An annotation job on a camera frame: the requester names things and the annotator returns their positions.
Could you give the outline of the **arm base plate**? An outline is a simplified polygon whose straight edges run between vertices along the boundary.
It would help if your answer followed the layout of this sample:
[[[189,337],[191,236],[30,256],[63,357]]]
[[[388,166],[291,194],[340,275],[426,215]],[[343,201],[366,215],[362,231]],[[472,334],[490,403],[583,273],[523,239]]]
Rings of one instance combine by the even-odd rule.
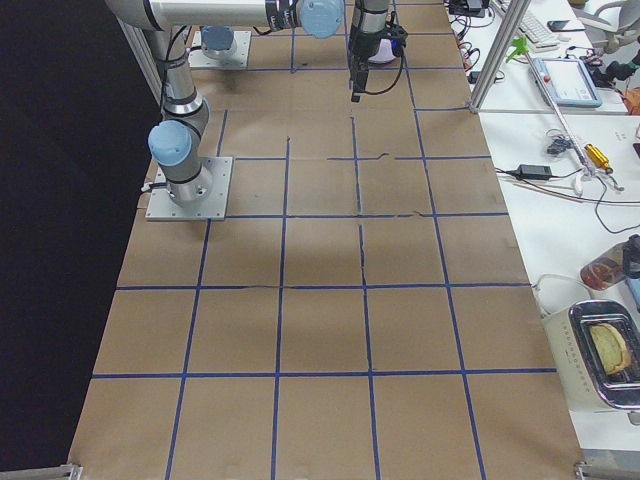
[[[201,32],[196,31],[189,47],[189,65],[192,70],[244,70],[248,65],[251,44],[249,31],[234,32],[234,41],[227,51],[202,48]]]
[[[157,168],[150,190],[146,218],[150,221],[223,221],[226,217],[233,157],[200,157],[199,176],[189,183],[168,182]]]

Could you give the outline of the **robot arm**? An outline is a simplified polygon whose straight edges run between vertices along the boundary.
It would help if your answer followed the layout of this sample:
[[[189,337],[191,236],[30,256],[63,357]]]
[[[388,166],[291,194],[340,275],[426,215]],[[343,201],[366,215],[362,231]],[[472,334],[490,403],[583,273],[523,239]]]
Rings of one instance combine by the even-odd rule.
[[[148,136],[166,182],[158,195],[195,218],[219,195],[222,180],[212,162],[198,154],[210,109],[193,82],[183,30],[220,27],[231,36],[235,26],[269,33],[300,27],[324,39],[336,33],[344,15],[341,1],[110,1],[107,6],[118,20],[142,30],[160,76],[162,120]]]
[[[200,34],[201,50],[208,58],[221,60],[236,51],[234,30],[230,26],[203,26]]]

